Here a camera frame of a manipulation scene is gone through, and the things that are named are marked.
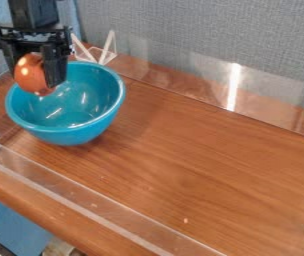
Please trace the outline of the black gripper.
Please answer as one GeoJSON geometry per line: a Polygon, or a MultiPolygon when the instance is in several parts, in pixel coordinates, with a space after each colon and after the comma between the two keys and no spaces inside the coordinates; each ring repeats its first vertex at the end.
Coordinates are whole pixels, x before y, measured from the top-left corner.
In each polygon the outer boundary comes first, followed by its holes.
{"type": "Polygon", "coordinates": [[[0,22],[0,50],[10,71],[18,59],[41,52],[45,81],[55,88],[67,79],[72,52],[71,27],[60,23],[61,0],[8,0],[12,22],[0,22]]]}

